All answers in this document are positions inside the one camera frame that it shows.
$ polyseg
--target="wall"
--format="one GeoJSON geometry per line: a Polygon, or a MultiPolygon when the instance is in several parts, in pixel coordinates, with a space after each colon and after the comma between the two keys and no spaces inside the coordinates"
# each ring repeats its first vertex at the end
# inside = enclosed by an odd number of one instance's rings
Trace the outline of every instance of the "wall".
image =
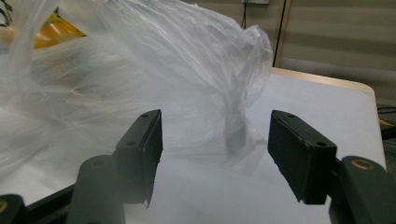
{"type": "MultiPolygon", "coordinates": [[[[238,0],[188,0],[242,21],[238,0]]],[[[249,7],[276,49],[284,0],[249,7]]],[[[395,0],[287,0],[276,66],[371,86],[379,103],[396,105],[395,0]]]]}
{"type": "MultiPolygon", "coordinates": [[[[185,0],[187,3],[195,3],[200,7],[208,8],[228,17],[233,18],[238,23],[242,22],[244,15],[244,4],[241,0],[185,0]]],[[[283,0],[270,0],[269,5],[264,7],[247,8],[247,27],[259,25],[267,34],[273,49],[276,48],[278,35],[278,25],[281,11],[280,5],[283,0]]]]}

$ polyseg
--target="clear plastic bag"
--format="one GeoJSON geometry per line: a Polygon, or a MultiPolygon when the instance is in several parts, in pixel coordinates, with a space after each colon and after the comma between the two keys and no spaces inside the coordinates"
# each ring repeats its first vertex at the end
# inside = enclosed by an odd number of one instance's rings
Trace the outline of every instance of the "clear plastic bag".
{"type": "Polygon", "coordinates": [[[32,52],[33,38],[16,39],[8,65],[23,66],[8,67],[24,70],[12,75],[16,85],[8,92],[22,96],[23,106],[13,110],[28,116],[5,138],[17,139],[21,130],[32,136],[19,154],[5,145],[0,158],[9,152],[11,161],[24,159],[43,147],[36,158],[109,153],[139,114],[160,108],[164,155],[245,168],[260,160],[249,155],[264,152],[262,138],[245,117],[272,63],[258,27],[242,30],[225,16],[174,0],[64,0],[60,14],[88,37],[23,61],[16,54],[32,52]],[[34,120],[38,127],[26,129],[34,120]],[[33,142],[40,144],[28,147],[33,142]]]}
{"type": "Polygon", "coordinates": [[[32,106],[32,92],[41,91],[32,81],[35,34],[55,10],[57,0],[2,1],[4,24],[0,27],[0,175],[45,147],[58,132],[32,106]]]}

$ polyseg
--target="black mechanical part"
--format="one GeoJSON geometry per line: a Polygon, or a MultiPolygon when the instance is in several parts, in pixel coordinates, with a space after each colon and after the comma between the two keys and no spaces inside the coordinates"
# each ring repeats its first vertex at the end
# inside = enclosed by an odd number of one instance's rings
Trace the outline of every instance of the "black mechanical part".
{"type": "Polygon", "coordinates": [[[395,182],[381,165],[362,157],[344,157],[339,178],[357,223],[396,223],[395,182]]]}
{"type": "Polygon", "coordinates": [[[67,224],[125,223],[116,169],[111,156],[98,156],[82,163],[67,224]]]}
{"type": "Polygon", "coordinates": [[[332,224],[396,224],[396,186],[374,161],[335,158],[336,146],[296,116],[273,111],[268,151],[297,199],[332,198],[332,224]]]}
{"type": "Polygon", "coordinates": [[[161,110],[149,111],[121,138],[113,156],[85,161],[75,185],[27,207],[19,195],[0,196],[0,224],[124,223],[123,203],[150,203],[162,152],[161,110]]]}
{"type": "Polygon", "coordinates": [[[27,221],[27,211],[21,196],[15,194],[0,196],[1,224],[24,224],[27,221]]]}
{"type": "Polygon", "coordinates": [[[120,190],[125,203],[151,202],[154,178],[163,152],[161,110],[141,115],[117,143],[120,190]]]}
{"type": "Polygon", "coordinates": [[[29,223],[65,223],[74,185],[27,206],[29,223]]]}
{"type": "Polygon", "coordinates": [[[326,202],[336,149],[332,141],[298,117],[272,112],[268,152],[298,201],[326,202]]]}

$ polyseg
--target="yellow object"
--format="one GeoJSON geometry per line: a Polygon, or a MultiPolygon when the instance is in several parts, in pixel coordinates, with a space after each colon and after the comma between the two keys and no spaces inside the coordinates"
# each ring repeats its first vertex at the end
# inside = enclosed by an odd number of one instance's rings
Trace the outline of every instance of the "yellow object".
{"type": "Polygon", "coordinates": [[[382,120],[382,119],[379,120],[379,123],[380,123],[380,124],[383,124],[383,125],[393,126],[393,125],[387,123],[386,121],[384,121],[384,120],[382,120]]]}
{"type": "Polygon", "coordinates": [[[35,36],[35,49],[47,48],[82,36],[84,34],[79,29],[54,12],[35,36]]]}

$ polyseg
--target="table surface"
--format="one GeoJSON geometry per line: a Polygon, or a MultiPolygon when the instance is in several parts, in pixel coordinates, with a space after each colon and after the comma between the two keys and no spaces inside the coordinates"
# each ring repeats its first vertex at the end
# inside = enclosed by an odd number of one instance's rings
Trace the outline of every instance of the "table surface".
{"type": "MultiPolygon", "coordinates": [[[[357,155],[385,166],[371,88],[274,68],[262,97],[247,110],[264,136],[274,109],[295,114],[332,140],[339,159],[357,155]]],[[[42,178],[27,162],[3,178],[0,194],[18,193],[26,203],[34,202],[54,191],[42,178]]],[[[56,180],[55,186],[65,187],[73,178],[56,180]]],[[[125,211],[127,223],[330,223],[329,201],[298,203],[268,153],[252,175],[162,157],[150,208],[125,205],[125,211]]]]}

